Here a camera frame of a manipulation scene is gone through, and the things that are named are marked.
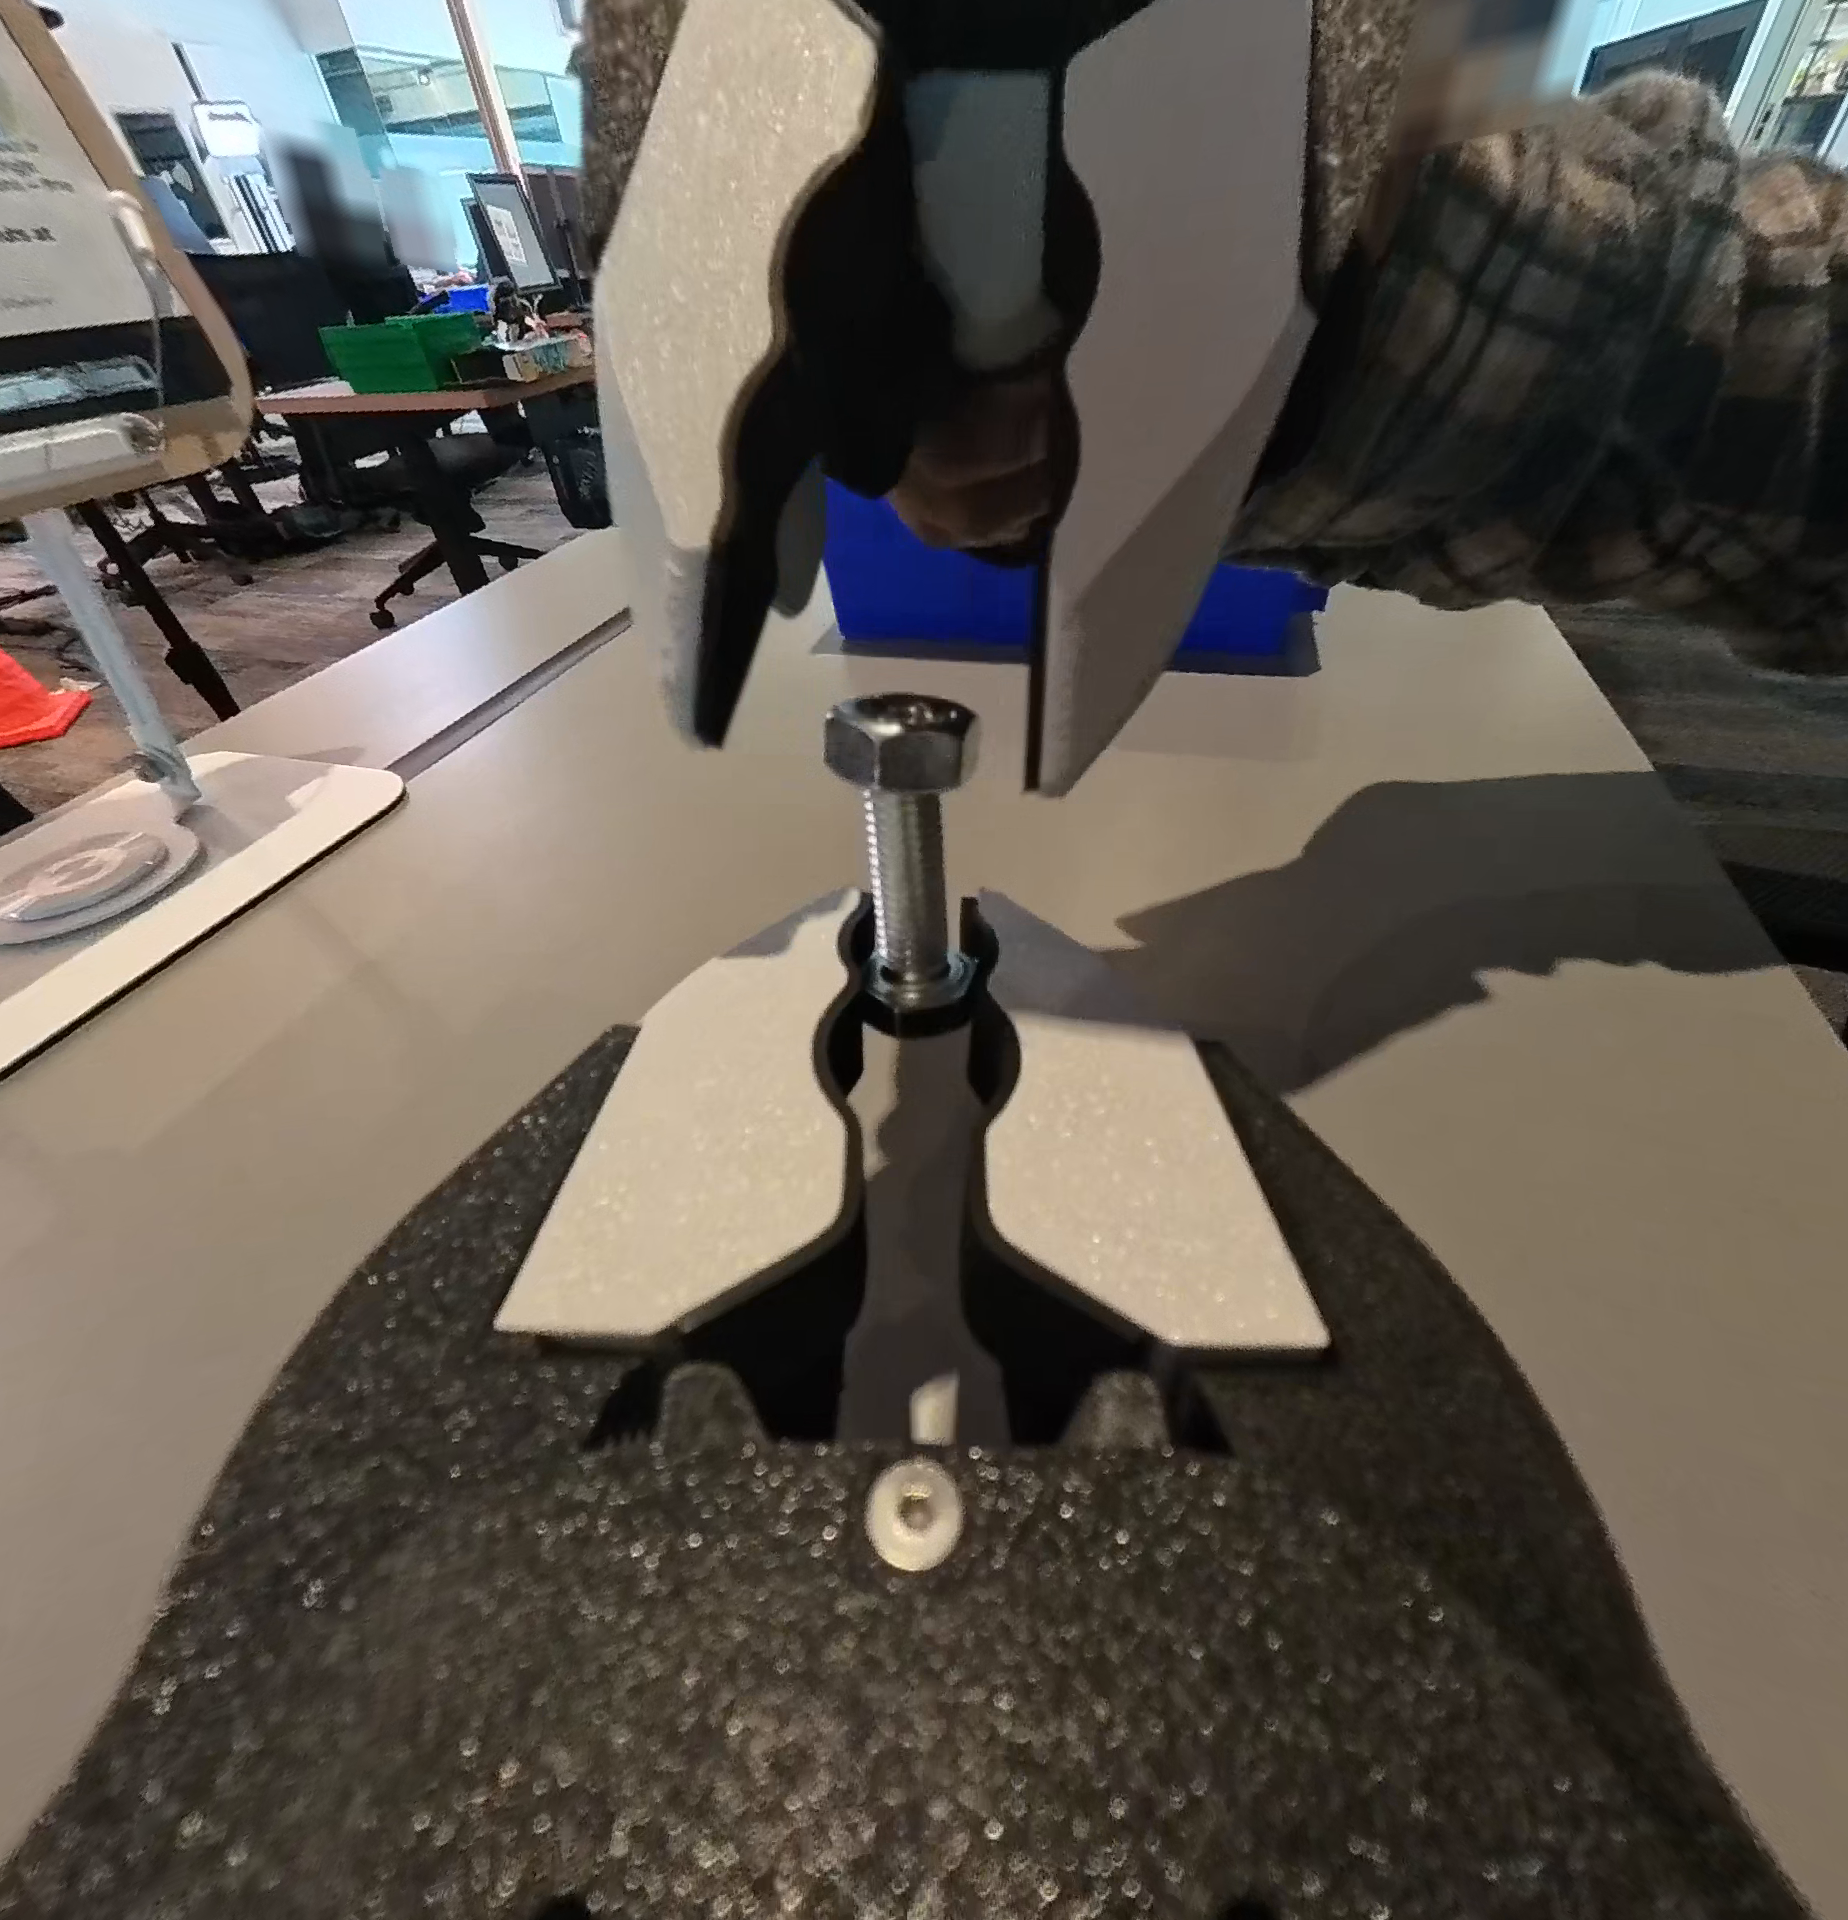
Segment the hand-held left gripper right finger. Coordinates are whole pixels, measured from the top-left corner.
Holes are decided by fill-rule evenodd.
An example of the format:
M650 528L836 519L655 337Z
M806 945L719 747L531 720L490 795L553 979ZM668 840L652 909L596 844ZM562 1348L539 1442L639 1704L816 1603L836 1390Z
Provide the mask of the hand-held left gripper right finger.
M996 892L1005 1091L984 1214L1008 1254L1166 1349L1320 1356L1329 1333L1191 1037L1111 962Z

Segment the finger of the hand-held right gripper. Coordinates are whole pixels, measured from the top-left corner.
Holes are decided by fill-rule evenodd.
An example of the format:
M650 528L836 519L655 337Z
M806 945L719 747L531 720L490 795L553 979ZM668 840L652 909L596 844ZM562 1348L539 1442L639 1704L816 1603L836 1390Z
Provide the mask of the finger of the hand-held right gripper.
M818 577L789 243L858 152L879 37L850 3L588 6L588 231L610 508L670 724L727 741L771 614Z
M1076 476L1042 568L1026 786L1069 793L1171 667L1313 328L1311 9L1161 2L1065 66L1099 273L1062 361Z

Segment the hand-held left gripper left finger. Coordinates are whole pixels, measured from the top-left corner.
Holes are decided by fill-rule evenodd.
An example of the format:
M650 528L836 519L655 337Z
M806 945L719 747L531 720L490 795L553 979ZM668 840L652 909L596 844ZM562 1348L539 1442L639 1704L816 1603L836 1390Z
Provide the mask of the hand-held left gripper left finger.
M653 1002L493 1330L682 1334L840 1242L863 913L855 887L811 899Z

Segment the blue plastic bin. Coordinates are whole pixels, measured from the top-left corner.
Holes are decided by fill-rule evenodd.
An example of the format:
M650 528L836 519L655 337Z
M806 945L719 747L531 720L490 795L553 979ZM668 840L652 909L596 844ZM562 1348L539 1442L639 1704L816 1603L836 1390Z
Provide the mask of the blue plastic bin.
M826 483L826 581L850 653L1024 659L1035 572L918 540L883 499ZM1171 659L1177 674L1311 674L1326 591L1296 574L1221 564Z

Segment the silver hex bolt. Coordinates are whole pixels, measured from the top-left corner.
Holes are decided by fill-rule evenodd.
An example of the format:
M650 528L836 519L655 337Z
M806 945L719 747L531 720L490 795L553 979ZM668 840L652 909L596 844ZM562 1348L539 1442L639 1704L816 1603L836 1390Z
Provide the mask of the silver hex bolt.
M922 691L861 694L822 720L826 767L863 807L872 956L900 976L937 976L953 947L943 803L978 767L974 709Z

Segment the person's right forearm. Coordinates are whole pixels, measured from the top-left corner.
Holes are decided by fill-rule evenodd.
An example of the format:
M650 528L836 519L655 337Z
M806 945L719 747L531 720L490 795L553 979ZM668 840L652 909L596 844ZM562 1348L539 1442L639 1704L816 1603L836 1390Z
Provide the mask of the person's right forearm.
M1329 282L1226 554L1848 677L1848 171L1745 154L1658 70L1427 157Z

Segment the person's right hand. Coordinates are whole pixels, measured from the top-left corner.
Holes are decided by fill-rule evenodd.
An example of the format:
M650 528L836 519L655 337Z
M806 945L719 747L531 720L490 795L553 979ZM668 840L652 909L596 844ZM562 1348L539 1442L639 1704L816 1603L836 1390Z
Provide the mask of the person's right hand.
M1076 476L1076 430L1054 363L962 385L922 427L887 508L916 540L996 568L1043 554Z

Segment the black monitor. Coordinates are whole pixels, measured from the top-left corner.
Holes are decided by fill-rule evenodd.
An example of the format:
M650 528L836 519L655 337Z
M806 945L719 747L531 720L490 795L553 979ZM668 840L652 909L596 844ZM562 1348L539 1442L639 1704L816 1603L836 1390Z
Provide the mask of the black monitor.
M508 174L470 174L464 187L464 216L484 282L508 280L528 296L559 293L565 278L524 182Z

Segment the wooden desk with black legs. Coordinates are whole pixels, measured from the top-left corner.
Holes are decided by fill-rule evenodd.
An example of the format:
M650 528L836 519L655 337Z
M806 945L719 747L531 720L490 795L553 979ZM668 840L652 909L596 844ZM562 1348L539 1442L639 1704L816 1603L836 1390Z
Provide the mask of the wooden desk with black legs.
M430 433L430 421L481 415L503 407L528 408L563 396L596 399L592 369L562 369L523 378L480 378L446 392L396 396L363 396L352 392L341 378L326 377L302 385L260 389L253 407L265 420L382 421L394 441L401 429Z

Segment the green plastic bins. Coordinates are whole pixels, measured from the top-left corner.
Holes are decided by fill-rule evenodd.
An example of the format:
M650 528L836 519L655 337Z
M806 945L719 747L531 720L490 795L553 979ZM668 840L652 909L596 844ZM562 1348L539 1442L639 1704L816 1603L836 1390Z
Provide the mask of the green plastic bins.
M430 394L464 384L458 361L487 344L477 315L442 311L316 330L328 367L363 396Z

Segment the black office chair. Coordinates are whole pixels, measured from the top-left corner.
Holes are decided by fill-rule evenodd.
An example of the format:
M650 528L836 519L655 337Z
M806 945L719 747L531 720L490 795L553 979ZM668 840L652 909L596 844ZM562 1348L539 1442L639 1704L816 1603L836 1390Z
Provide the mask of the black office chair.
M436 451L442 434L401 429L391 441L414 513L429 528L429 543L406 562L398 574L371 601L371 623L380 631L391 631L398 617L394 600L406 600L420 581L432 572L448 574L458 598L468 598L490 582L488 564L509 574L524 564L544 557L538 547L490 537L476 509L472 482L498 476L498 466L484 454L476 454L464 466L457 457Z

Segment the white base board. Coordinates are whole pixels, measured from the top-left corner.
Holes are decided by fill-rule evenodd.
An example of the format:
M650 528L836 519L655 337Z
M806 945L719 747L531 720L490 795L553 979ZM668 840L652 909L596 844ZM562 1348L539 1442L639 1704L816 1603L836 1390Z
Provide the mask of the white base board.
M214 749L194 795L117 777L0 837L0 1080L405 799L391 769Z

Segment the sign board on stand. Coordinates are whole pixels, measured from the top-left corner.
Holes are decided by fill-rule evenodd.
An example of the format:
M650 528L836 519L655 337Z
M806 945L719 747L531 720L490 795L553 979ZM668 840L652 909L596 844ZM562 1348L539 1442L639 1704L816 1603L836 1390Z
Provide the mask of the sign board on stand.
M191 477L253 421L244 348L39 3L0 2L0 523L72 618L135 772L0 833L0 947L135 910L200 856L202 793L71 511Z

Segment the orange traffic cone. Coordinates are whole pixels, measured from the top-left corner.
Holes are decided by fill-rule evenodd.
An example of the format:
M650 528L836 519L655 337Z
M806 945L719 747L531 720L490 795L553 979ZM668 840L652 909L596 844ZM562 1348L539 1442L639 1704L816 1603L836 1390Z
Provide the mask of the orange traffic cone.
M90 690L72 683L47 687L0 646L0 749L62 737L90 702Z

